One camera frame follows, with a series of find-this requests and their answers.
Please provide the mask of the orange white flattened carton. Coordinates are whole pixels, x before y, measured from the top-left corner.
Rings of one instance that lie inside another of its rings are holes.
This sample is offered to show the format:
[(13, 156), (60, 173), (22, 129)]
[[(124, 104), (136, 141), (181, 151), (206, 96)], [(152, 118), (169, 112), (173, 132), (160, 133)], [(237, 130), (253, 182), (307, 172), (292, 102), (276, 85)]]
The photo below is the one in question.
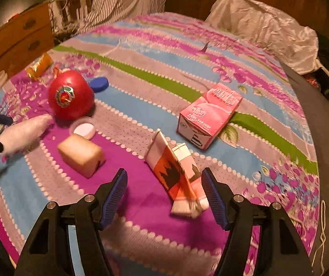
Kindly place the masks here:
[(171, 214), (195, 219), (209, 208), (201, 173), (185, 143), (170, 147), (157, 130), (144, 160), (172, 200)]

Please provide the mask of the red pomegranate with sticker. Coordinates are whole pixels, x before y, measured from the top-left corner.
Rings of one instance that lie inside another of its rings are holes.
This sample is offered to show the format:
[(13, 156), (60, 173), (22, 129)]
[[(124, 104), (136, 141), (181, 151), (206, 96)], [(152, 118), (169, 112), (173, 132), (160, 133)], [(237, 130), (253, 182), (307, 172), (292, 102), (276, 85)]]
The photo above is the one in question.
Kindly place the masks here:
[(85, 116), (94, 106), (95, 95), (83, 76), (66, 70), (50, 83), (48, 103), (55, 117), (73, 121)]

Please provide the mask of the white round lid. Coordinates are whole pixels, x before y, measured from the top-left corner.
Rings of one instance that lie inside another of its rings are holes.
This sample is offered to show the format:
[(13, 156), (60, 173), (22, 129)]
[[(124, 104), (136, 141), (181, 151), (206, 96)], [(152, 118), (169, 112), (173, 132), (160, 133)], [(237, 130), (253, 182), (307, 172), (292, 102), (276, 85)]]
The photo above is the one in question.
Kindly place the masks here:
[(87, 140), (91, 140), (96, 134), (96, 127), (91, 117), (81, 117), (76, 119), (69, 127), (69, 134), (79, 135)]

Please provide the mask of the blue bottle cap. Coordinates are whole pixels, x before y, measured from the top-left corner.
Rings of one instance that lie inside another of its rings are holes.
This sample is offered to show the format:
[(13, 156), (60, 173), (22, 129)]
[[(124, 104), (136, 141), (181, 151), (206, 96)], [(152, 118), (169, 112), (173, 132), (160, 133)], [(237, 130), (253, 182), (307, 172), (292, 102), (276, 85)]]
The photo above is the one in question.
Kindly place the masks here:
[(109, 81), (106, 77), (92, 78), (92, 80), (89, 82), (89, 86), (94, 91), (94, 93), (99, 93), (109, 87)]

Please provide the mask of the white satin cloth cover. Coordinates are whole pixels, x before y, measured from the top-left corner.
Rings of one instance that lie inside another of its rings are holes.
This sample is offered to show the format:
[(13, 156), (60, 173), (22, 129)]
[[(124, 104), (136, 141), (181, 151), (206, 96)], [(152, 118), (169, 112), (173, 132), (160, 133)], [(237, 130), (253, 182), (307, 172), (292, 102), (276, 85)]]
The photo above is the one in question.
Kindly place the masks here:
[(216, 0), (206, 22), (257, 45), (300, 75), (322, 67), (317, 32), (256, 0)]

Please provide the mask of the yellow snack wrapper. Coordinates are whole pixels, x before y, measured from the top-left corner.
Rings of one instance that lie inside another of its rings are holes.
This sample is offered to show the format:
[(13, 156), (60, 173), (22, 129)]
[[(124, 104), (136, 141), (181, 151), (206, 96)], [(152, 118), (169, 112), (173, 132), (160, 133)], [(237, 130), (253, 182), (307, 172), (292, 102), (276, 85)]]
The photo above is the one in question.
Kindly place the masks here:
[(36, 61), (29, 65), (25, 71), (33, 81), (36, 81), (52, 64), (52, 58), (47, 53), (43, 53)]

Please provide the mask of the pink drink carton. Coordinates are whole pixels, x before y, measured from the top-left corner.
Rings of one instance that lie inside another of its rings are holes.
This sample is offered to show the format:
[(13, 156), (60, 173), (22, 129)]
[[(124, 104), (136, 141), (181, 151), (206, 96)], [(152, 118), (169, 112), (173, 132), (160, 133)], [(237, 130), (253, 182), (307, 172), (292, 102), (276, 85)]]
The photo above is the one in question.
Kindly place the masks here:
[(179, 114), (177, 133), (201, 150), (211, 145), (242, 101), (242, 95), (217, 83)]

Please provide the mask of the orange small wrapper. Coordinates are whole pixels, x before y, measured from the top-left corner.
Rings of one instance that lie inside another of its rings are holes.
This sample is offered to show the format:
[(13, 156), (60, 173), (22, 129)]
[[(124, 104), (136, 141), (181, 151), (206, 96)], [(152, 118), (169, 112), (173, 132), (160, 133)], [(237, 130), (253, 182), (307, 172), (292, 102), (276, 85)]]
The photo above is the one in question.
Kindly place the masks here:
[(53, 68), (53, 76), (54, 76), (54, 77), (57, 77), (61, 72), (62, 72), (62, 71), (61, 71), (57, 66), (55, 66), (55, 67)]

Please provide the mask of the beige sponge block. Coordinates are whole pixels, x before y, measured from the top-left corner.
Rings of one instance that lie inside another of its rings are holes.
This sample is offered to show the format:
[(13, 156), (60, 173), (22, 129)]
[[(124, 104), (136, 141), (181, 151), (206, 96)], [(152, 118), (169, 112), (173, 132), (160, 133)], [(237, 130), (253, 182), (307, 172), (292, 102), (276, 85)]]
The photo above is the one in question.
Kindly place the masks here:
[(59, 143), (57, 149), (62, 160), (86, 178), (91, 178), (106, 160), (101, 147), (77, 134)]

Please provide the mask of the wooden chest of drawers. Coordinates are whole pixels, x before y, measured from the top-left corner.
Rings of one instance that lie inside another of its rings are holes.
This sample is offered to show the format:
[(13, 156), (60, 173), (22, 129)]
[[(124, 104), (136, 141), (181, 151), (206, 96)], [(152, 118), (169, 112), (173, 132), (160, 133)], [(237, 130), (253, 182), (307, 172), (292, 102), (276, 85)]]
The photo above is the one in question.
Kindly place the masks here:
[(49, 3), (36, 5), (0, 27), (0, 72), (9, 77), (54, 46)]

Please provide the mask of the purple floral bed sheet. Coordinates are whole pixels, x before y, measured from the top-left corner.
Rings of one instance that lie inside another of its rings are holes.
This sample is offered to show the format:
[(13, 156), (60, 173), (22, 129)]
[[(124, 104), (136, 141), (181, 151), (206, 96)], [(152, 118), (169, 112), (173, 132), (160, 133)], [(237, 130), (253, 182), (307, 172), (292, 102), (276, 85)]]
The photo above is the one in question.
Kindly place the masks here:
[(101, 233), (114, 268), (121, 275), (211, 274), (228, 235), (210, 210), (197, 218), (172, 215), (144, 155), (157, 130), (169, 145), (182, 143), (179, 113), (217, 83), (242, 101), (207, 149), (188, 143), (196, 164), (250, 202), (280, 202), (311, 250), (320, 204), (315, 146), (299, 99), (270, 54), (172, 13), (101, 26), (49, 54), (58, 67), (108, 79), (93, 114), (93, 142), (107, 159), (91, 178), (64, 163), (57, 149), (69, 135), (64, 123), (55, 123), (27, 153), (0, 159), (0, 241), (7, 259), (18, 259), (47, 202), (76, 202), (124, 168), (127, 192)]

